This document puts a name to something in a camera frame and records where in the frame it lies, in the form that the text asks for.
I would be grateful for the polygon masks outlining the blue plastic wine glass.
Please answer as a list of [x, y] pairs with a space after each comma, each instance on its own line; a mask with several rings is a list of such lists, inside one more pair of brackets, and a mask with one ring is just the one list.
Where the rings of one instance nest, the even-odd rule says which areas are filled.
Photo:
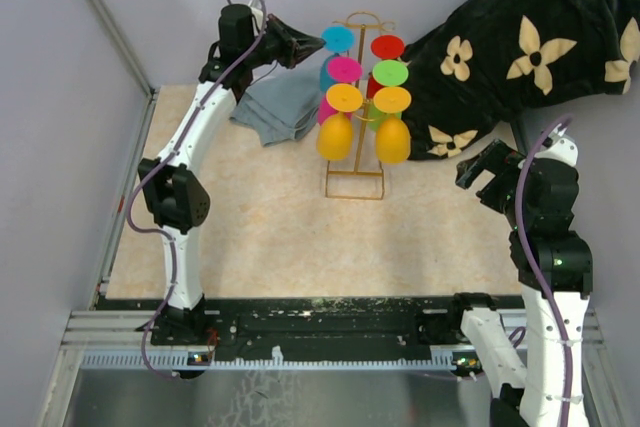
[[320, 91], [325, 93], [330, 87], [338, 83], [329, 73], [329, 63], [349, 51], [354, 45], [355, 36], [347, 27], [334, 25], [325, 29], [321, 38], [325, 42], [325, 49], [329, 51], [329, 55], [324, 60], [319, 74]]

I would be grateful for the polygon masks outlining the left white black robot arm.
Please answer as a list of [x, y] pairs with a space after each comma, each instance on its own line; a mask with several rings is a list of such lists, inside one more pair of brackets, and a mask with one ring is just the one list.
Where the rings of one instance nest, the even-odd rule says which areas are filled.
[[162, 238], [166, 292], [150, 326], [152, 341], [195, 344], [208, 337], [199, 272], [199, 228], [211, 200], [198, 179], [214, 133], [253, 80], [255, 69], [277, 63], [292, 69], [325, 46], [277, 16], [244, 4], [222, 8], [218, 39], [209, 48], [193, 100], [166, 146], [138, 165], [139, 186]]

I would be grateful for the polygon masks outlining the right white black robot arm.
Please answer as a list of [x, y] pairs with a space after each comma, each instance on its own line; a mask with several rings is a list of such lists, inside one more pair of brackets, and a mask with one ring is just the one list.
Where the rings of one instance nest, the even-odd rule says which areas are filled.
[[492, 399], [492, 426], [586, 426], [582, 388], [583, 325], [593, 288], [588, 244], [571, 228], [579, 193], [577, 148], [548, 137], [531, 162], [496, 140], [457, 166], [468, 188], [493, 174], [480, 202], [511, 227], [514, 263], [526, 313], [527, 357], [521, 359], [503, 318], [485, 293], [459, 293], [447, 317], [448, 334], [475, 348]]

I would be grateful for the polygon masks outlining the pink plastic wine glass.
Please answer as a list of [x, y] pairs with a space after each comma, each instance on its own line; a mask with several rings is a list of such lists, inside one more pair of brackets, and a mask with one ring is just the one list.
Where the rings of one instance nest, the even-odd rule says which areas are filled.
[[337, 113], [326, 98], [330, 87], [338, 83], [353, 84], [362, 75], [361, 65], [354, 59], [334, 54], [329, 56], [320, 70], [319, 86], [322, 94], [317, 112], [317, 122], [322, 125], [326, 119]]

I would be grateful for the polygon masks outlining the red plastic wine glass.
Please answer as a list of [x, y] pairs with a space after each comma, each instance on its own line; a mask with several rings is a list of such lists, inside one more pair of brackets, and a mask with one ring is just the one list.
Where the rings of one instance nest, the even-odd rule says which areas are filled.
[[367, 84], [367, 97], [372, 99], [384, 87], [401, 86], [408, 78], [408, 69], [400, 59], [405, 45], [399, 37], [379, 36], [371, 42], [370, 49], [377, 58]]

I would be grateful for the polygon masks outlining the green plastic wine glass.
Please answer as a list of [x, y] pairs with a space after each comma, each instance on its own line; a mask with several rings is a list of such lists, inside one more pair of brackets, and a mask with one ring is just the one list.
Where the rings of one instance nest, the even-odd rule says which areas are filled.
[[382, 60], [373, 67], [367, 84], [371, 101], [368, 126], [372, 131], [389, 117], [400, 118], [409, 107], [411, 94], [403, 87], [408, 77], [408, 67], [398, 60]]

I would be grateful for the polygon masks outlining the left orange plastic wine glass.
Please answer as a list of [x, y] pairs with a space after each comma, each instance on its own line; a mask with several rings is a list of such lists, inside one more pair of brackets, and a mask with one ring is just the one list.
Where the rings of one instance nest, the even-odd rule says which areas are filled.
[[325, 93], [318, 110], [320, 130], [316, 140], [318, 153], [328, 161], [348, 157], [353, 141], [351, 116], [363, 104], [358, 88], [347, 83], [332, 85]]

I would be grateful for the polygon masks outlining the orange plastic wine glass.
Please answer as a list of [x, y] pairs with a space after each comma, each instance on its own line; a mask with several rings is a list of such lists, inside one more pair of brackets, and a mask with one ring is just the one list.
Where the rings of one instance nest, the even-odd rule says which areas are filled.
[[410, 155], [409, 129], [398, 117], [410, 103], [411, 94], [399, 86], [384, 87], [373, 97], [374, 107], [383, 114], [375, 136], [376, 156], [382, 163], [402, 163]]
[[358, 88], [347, 83], [332, 85], [325, 93], [318, 110], [320, 130], [316, 140], [318, 153], [328, 161], [348, 157], [353, 141], [351, 116], [363, 104]]

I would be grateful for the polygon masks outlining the right orange plastic wine glass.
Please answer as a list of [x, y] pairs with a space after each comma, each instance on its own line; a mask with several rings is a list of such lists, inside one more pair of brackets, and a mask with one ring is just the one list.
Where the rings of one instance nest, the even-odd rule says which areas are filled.
[[410, 103], [411, 94], [399, 86], [384, 87], [373, 97], [374, 107], [383, 114], [375, 136], [376, 156], [382, 163], [402, 163], [410, 155], [409, 129], [398, 117]]

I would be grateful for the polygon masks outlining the grey folded cloth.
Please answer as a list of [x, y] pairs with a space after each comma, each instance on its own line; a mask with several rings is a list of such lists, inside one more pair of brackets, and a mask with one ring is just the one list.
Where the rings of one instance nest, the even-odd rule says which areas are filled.
[[319, 67], [283, 71], [251, 85], [230, 121], [253, 130], [262, 147], [299, 141], [315, 126], [322, 97]]

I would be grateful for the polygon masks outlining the black floral blanket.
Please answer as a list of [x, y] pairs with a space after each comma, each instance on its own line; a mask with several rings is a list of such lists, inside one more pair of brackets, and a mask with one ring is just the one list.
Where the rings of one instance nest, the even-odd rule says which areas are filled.
[[451, 158], [526, 110], [627, 93], [639, 0], [467, 0], [402, 61], [411, 159]]

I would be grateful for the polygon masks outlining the aluminium frame rail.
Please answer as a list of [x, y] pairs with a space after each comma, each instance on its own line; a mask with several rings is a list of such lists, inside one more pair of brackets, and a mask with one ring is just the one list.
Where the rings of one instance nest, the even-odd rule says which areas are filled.
[[151, 85], [148, 75], [137, 54], [118, 25], [115, 17], [104, 0], [86, 0], [100, 24], [106, 37], [114, 47], [124, 64], [127, 72], [132, 76], [137, 86], [147, 98], [154, 95], [155, 89]]

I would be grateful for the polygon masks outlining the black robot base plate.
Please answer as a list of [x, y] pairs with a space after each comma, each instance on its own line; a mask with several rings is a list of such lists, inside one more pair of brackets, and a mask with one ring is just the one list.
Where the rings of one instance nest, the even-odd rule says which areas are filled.
[[472, 307], [496, 310], [485, 293], [436, 297], [336, 297], [201, 300], [188, 311], [165, 307], [154, 346], [204, 346], [218, 361], [427, 361], [432, 347], [461, 343]]

